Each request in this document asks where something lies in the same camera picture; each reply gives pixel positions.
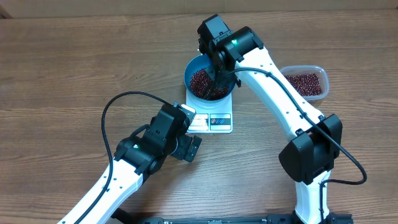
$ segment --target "wood grain surface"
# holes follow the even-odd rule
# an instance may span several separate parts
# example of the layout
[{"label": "wood grain surface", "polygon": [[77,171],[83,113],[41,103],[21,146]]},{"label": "wood grain surface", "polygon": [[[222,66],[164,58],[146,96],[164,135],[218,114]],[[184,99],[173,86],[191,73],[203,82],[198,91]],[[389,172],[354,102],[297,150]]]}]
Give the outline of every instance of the wood grain surface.
[{"label": "wood grain surface", "polygon": [[[55,223],[98,180],[108,161],[105,104],[124,91],[185,102],[183,72],[210,15],[0,21],[0,223]],[[330,92],[312,104],[343,122],[342,145],[368,172],[357,187],[330,184],[332,212],[355,223],[398,223],[398,11],[224,14],[249,26],[279,68],[314,64]],[[111,148],[148,123],[160,104],[143,96],[114,103]],[[201,135],[195,160],[168,158],[121,206],[165,218],[290,213],[295,187],[279,164],[287,144],[277,121],[246,86],[233,93],[234,131]],[[342,154],[333,178],[358,180]]]},{"label": "wood grain surface", "polygon": [[0,0],[13,18],[395,9],[398,0]]}]

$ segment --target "black cable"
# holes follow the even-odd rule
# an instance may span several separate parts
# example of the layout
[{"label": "black cable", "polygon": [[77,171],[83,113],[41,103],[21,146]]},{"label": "black cable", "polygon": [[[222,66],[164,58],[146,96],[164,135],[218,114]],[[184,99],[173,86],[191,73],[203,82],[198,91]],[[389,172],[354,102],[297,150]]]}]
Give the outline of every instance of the black cable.
[{"label": "black cable", "polygon": [[87,208],[87,210],[80,216],[80,218],[75,222],[75,224],[79,224],[86,216],[87,214],[89,214],[89,212],[94,208],[94,206],[98,203],[98,201],[101,199],[101,197],[104,195],[104,193],[106,192],[106,190],[108,189],[109,183],[111,182],[112,179],[112,173],[113,173],[113,159],[112,159],[112,152],[111,149],[109,148],[109,143],[108,143],[108,138],[106,137],[106,133],[105,133],[105,115],[106,112],[108,110],[108,108],[111,106],[111,104],[117,100],[118,98],[122,97],[122,96],[126,96],[126,95],[133,95],[133,94],[138,94],[138,95],[144,95],[144,96],[149,96],[155,100],[159,100],[160,102],[169,105],[170,103],[168,103],[165,100],[160,99],[157,96],[151,95],[149,93],[144,93],[144,92],[140,92],[140,91],[128,91],[125,93],[121,93],[117,96],[115,96],[114,98],[112,98],[112,100],[110,100],[108,102],[108,104],[105,106],[104,111],[102,112],[102,119],[101,119],[101,130],[102,130],[102,137],[104,138],[104,142],[105,142],[105,147],[106,147],[106,152],[108,153],[108,159],[109,159],[109,175],[108,175],[108,179],[106,180],[106,183],[104,185],[104,187],[102,188],[102,191],[99,193],[99,195],[97,196],[97,198],[94,200],[94,202]]},{"label": "black cable", "polygon": [[323,203],[322,203],[322,199],[323,199],[323,188],[325,186],[325,183],[328,182],[333,182],[333,183],[339,183],[339,184],[348,184],[348,185],[359,185],[359,184],[363,184],[365,183],[365,181],[368,179],[368,176],[366,174],[365,169],[363,168],[363,166],[345,149],[343,148],[343,146],[341,146],[340,144],[338,144],[333,138],[331,138],[326,132],[324,132],[324,130],[322,130],[317,124],[315,124],[307,115],[306,112],[303,111],[303,109],[301,109],[300,105],[296,102],[296,100],[294,99],[294,97],[290,94],[290,92],[288,91],[288,89],[286,89],[285,85],[278,79],[276,78],[271,72],[267,72],[265,70],[259,69],[259,68],[250,68],[250,67],[243,67],[243,68],[237,68],[234,69],[228,73],[223,74],[222,76],[220,76],[218,79],[223,78],[224,76],[230,75],[232,73],[235,72],[241,72],[241,71],[252,71],[252,72],[259,72],[259,73],[263,73],[266,77],[272,78],[280,87],[281,89],[283,89],[283,91],[286,93],[286,95],[289,97],[289,99],[291,100],[291,102],[294,104],[294,106],[297,108],[298,112],[300,112],[300,114],[324,137],[326,138],[328,141],[330,141],[332,144],[334,144],[344,155],[346,155],[348,157],[348,159],[350,159],[355,165],[356,167],[358,167],[358,169],[361,171],[362,173],[362,180],[359,181],[348,181],[348,180],[336,180],[336,179],[327,179],[327,180],[323,180],[320,182],[320,212],[321,212],[321,222],[325,223],[325,219],[323,217]]}]

